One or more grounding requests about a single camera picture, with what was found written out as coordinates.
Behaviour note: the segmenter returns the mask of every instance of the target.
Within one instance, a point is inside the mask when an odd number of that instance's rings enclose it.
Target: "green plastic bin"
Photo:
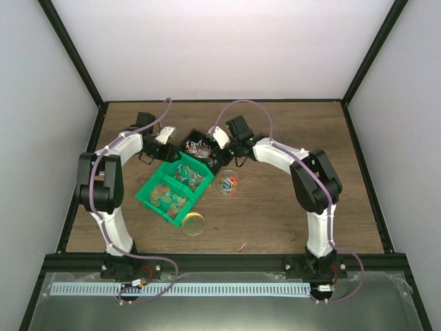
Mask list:
[[[213,179],[205,164],[181,152],[180,160],[163,162],[135,197],[147,209],[179,227]]]

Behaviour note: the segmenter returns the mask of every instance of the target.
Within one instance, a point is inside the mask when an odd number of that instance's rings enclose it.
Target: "white panel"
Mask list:
[[[96,106],[37,1],[2,1],[0,12],[0,329],[18,330]]]
[[[441,2],[410,1],[350,105],[398,252],[441,330]]]
[[[393,0],[54,0],[102,97],[343,97]]]

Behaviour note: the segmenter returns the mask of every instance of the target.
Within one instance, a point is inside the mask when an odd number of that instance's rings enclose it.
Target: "wood surface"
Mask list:
[[[226,103],[174,103],[163,120],[178,129],[179,143],[192,128],[207,131]],[[323,149],[343,185],[336,209],[334,239],[340,247],[359,253],[382,253],[382,246],[360,168],[339,103],[263,104],[274,121],[275,140],[294,148]],[[138,112],[161,113],[159,103],[111,103],[98,148],[111,142],[124,127],[135,123]],[[221,120],[242,114],[254,133],[269,132],[267,117],[257,107],[240,103]],[[224,197],[214,182],[193,207],[206,220],[205,230],[191,237],[175,228],[134,198],[161,164],[132,157],[123,168],[125,197],[122,205],[127,231],[140,252],[301,253],[308,238],[305,211],[298,205],[291,177],[273,166],[248,160],[243,168],[232,162],[226,169],[239,175],[239,190]],[[68,243],[70,252],[102,252],[104,240],[98,225],[80,206]]]

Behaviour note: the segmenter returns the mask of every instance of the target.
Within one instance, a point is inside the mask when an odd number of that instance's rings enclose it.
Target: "purple cable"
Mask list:
[[[351,254],[353,257],[355,257],[355,259],[357,260],[358,264],[360,265],[360,272],[361,272],[361,276],[360,276],[360,283],[358,283],[358,286],[356,287],[356,289],[354,291],[352,291],[351,293],[349,293],[347,296],[343,297],[343,298],[339,298],[336,300],[332,300],[332,301],[320,301],[317,300],[316,298],[314,298],[311,295],[311,299],[313,299],[316,303],[337,303],[337,302],[341,302],[344,301],[346,299],[349,299],[350,297],[352,297],[355,293],[357,293],[362,284],[363,281],[365,279],[365,267],[363,266],[363,262],[361,261],[360,257],[352,250],[348,249],[348,248],[340,248],[340,247],[336,247],[333,243],[333,241],[331,240],[332,238],[332,233],[331,233],[331,229],[332,229],[332,224],[333,224],[333,219],[332,219],[332,198],[331,195],[329,193],[329,191],[326,189],[326,187],[323,185],[323,183],[320,181],[320,179],[317,178],[317,176],[307,167],[307,165],[300,160],[294,153],[291,153],[290,151],[284,149],[282,146],[279,146],[275,143],[275,141],[273,140],[273,120],[271,118],[271,115],[269,114],[268,110],[263,107],[261,104],[252,101],[252,100],[246,100],[246,99],[241,99],[241,100],[236,100],[233,101],[231,103],[229,103],[223,110],[222,112],[219,114],[216,123],[214,124],[213,130],[211,132],[209,132],[210,134],[213,134],[214,128],[217,126],[218,122],[220,121],[222,115],[224,114],[224,112],[231,107],[232,105],[234,105],[235,103],[240,103],[240,102],[248,102],[248,103],[252,103],[255,106],[258,106],[261,110],[263,110],[263,112],[267,115],[268,119],[269,119],[269,141],[270,143],[273,145],[273,147],[275,147],[275,149],[280,150],[281,152],[284,152],[285,154],[287,154],[288,156],[292,157],[298,164],[300,164],[300,166],[307,172],[307,174],[309,176],[311,176],[311,178],[317,183],[318,187],[321,188],[323,190],[323,192],[325,193],[325,196],[328,200],[328,216],[327,216],[327,240],[329,242],[329,245],[336,251],[343,251],[343,252],[348,252],[349,254]]]
[[[118,136],[115,140],[113,140],[108,146],[106,146],[103,151],[98,155],[98,157],[96,158],[94,165],[92,167],[92,171],[90,173],[90,181],[89,181],[89,204],[90,204],[90,209],[91,211],[98,216],[98,218],[103,221],[104,217],[102,214],[100,214],[98,212],[98,210],[96,210],[95,208],[95,204],[94,204],[94,199],[93,199],[93,192],[94,192],[94,180],[95,180],[95,175],[96,175],[96,170],[98,169],[98,164],[100,163],[101,159],[104,157],[104,154],[106,152],[108,152],[110,149],[112,149],[116,144],[118,144],[119,142],[121,142],[122,140],[124,140],[127,137],[132,136],[133,134],[136,134],[138,132],[144,131],[148,128],[151,128],[152,126],[156,125],[158,122],[160,122],[165,115],[167,115],[167,113],[169,112],[170,108],[172,107],[172,100],[170,98],[166,98],[166,100],[164,100],[163,103],[168,102],[168,107],[167,109],[162,113],[162,115],[155,120],[154,122],[143,126],[142,128],[136,129],[135,131],[131,131],[130,133],[128,133],[125,137],[123,136]],[[156,260],[156,261],[165,261],[168,263],[171,263],[174,266],[174,270],[175,270],[175,277],[174,280],[166,287],[166,289],[164,289],[162,292],[158,293],[157,295],[155,295],[154,297],[151,297],[147,300],[136,300],[134,302],[136,303],[143,303],[143,302],[147,302],[147,301],[151,301],[154,299],[159,298],[161,295],[163,295],[164,293],[166,293],[177,281],[178,279],[178,275],[179,275],[179,269],[178,269],[178,265],[176,264],[176,262],[174,262],[171,259],[168,259],[166,257],[144,257],[142,255],[135,255],[135,254],[131,254],[129,252],[125,252],[124,250],[120,249],[119,247],[115,246],[112,243],[112,240],[110,239],[109,233],[107,232],[107,228],[105,227],[105,222],[101,223],[101,228],[103,229],[103,234],[104,234],[104,238],[105,240],[113,247],[113,249],[115,249],[117,252],[121,253],[122,255],[125,255],[127,257],[132,257],[133,259],[141,259],[141,260]],[[121,301],[121,294],[122,292],[119,293],[119,299],[120,302]]]

